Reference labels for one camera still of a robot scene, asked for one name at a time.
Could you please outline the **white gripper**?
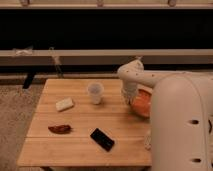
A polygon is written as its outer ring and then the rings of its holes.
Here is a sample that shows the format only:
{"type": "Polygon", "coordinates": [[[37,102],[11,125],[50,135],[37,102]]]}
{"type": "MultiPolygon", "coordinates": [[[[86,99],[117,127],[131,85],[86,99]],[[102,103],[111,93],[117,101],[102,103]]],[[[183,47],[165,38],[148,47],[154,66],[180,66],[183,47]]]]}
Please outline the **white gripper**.
{"type": "Polygon", "coordinates": [[[132,99],[137,95],[138,89],[137,84],[133,82],[123,82],[122,90],[121,90],[124,101],[127,105],[131,105],[132,99]]]}

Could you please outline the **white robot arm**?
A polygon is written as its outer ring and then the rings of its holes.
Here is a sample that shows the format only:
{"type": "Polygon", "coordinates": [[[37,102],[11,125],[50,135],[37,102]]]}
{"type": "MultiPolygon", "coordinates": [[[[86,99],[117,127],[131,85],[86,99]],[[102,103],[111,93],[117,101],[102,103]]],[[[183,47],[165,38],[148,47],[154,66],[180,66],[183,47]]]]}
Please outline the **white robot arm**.
{"type": "Polygon", "coordinates": [[[151,171],[213,171],[213,74],[146,70],[139,60],[117,74],[127,103],[140,85],[153,89],[151,171]]]}

